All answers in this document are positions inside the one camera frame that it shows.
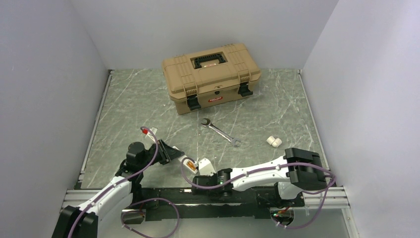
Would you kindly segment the white air conditioner remote control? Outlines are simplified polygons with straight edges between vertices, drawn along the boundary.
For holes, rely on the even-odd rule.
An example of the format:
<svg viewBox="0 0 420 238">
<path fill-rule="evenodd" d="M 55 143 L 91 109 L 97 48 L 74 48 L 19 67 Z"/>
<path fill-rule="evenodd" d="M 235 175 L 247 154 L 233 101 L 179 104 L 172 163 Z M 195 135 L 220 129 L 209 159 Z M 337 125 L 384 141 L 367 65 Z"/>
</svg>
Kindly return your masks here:
<svg viewBox="0 0 420 238">
<path fill-rule="evenodd" d="M 191 173 L 196 174 L 199 171 L 197 163 L 188 156 L 181 156 L 178 158 L 178 160 L 181 163 L 181 165 Z"/>
</svg>

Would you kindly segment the orange battery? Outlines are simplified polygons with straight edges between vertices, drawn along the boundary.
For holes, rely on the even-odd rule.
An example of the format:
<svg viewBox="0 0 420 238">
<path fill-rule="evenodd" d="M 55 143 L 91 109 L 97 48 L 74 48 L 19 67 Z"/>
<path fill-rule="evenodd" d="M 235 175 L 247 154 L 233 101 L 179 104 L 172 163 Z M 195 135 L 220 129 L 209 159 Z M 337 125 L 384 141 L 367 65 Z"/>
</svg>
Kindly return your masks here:
<svg viewBox="0 0 420 238">
<path fill-rule="evenodd" d="M 192 170 L 192 171 L 195 171 L 196 170 L 196 167 L 195 167 L 195 165 L 192 163 L 192 162 L 187 162 L 187 166 Z"/>
</svg>

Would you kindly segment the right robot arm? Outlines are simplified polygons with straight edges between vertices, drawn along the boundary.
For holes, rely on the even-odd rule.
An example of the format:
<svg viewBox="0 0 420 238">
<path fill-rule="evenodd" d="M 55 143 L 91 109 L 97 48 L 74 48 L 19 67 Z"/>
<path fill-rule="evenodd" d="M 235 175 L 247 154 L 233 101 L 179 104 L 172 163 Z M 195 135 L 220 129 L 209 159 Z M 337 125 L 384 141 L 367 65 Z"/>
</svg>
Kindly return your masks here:
<svg viewBox="0 0 420 238">
<path fill-rule="evenodd" d="M 274 202 L 284 206 L 300 192 L 325 190 L 326 173 L 318 153 L 287 148 L 284 156 L 270 162 L 245 168 L 222 169 L 212 176 L 195 176 L 190 185 L 194 195 L 222 198 L 230 196 L 233 191 L 242 192 L 272 183 Z"/>
</svg>

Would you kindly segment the white pipe elbow fitting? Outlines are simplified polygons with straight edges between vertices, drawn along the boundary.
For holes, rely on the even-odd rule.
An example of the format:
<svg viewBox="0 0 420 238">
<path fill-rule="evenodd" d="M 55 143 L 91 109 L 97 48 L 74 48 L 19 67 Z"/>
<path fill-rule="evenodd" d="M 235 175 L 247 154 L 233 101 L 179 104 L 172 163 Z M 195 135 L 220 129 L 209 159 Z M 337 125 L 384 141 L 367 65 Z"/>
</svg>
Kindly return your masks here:
<svg viewBox="0 0 420 238">
<path fill-rule="evenodd" d="M 274 148 L 278 148 L 282 144 L 282 140 L 274 136 L 268 137 L 266 142 Z"/>
</svg>

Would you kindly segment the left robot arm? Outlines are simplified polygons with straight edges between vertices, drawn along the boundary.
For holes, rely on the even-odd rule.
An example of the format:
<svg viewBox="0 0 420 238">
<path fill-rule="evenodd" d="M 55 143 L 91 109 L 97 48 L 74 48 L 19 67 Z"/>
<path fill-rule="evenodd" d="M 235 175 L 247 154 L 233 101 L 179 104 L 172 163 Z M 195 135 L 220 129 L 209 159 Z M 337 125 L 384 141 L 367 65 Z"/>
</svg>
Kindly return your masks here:
<svg viewBox="0 0 420 238">
<path fill-rule="evenodd" d="M 144 171 L 155 163 L 165 165 L 184 154 L 162 140 L 149 149 L 142 142 L 131 143 L 126 158 L 106 187 L 82 204 L 68 205 L 61 211 L 52 237 L 97 238 L 105 223 L 113 215 L 120 215 L 123 209 L 160 201 L 160 198 L 150 198 L 148 193 L 142 192 Z"/>
</svg>

